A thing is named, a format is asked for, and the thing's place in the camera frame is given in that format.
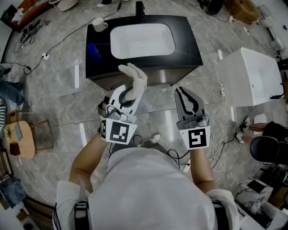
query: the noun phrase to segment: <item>wooden table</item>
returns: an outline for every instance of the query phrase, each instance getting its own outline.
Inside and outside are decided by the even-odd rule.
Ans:
[[[18,138],[16,136],[16,132],[14,130],[16,123],[8,124],[5,127],[5,130],[10,130],[11,137],[7,137],[5,134],[5,142],[6,142],[6,148],[8,152],[10,153],[10,143],[18,143],[19,149],[20,149],[20,155],[18,155],[21,158],[33,158],[35,155],[35,144],[33,140],[33,135],[31,131],[31,127],[26,121],[19,121],[19,127],[22,133],[22,138],[20,141],[18,141]]]

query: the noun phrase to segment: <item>white sleeve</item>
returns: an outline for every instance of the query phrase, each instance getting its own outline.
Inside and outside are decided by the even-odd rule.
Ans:
[[[233,195],[230,191],[223,189],[213,189],[206,193],[210,199],[219,200],[224,206],[230,230],[239,230],[240,229],[240,220],[239,213],[234,202]]]
[[[79,202],[80,186],[69,181],[59,181],[57,185],[56,210],[61,230],[74,230],[74,206]]]

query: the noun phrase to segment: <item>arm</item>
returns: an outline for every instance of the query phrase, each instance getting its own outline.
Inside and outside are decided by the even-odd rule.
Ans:
[[[203,192],[215,189],[212,170],[203,149],[190,151],[191,174],[194,184]]]
[[[96,134],[75,158],[69,181],[80,185],[78,178],[80,177],[86,185],[86,190],[93,192],[90,178],[101,160],[106,145],[107,143],[101,139],[100,134]]]

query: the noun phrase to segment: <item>white sink basin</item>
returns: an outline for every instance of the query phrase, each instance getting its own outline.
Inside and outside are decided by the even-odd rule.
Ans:
[[[112,55],[118,59],[169,55],[175,50],[170,28],[161,23],[116,27],[110,42]]]

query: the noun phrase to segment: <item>black countertop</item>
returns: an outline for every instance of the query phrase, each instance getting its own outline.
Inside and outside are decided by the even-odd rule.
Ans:
[[[141,22],[136,22],[135,16],[116,18],[105,21],[108,28],[96,32],[90,24],[86,40],[86,78],[102,79],[106,76],[120,74],[118,65],[132,63],[142,70],[159,69],[193,69],[203,65],[200,52],[186,17],[170,15],[146,15]],[[175,51],[170,55],[135,57],[129,59],[115,58],[111,53],[110,32],[115,27],[144,24],[163,23],[170,27],[175,42]],[[94,58],[89,50],[89,44],[94,44],[99,58]]]

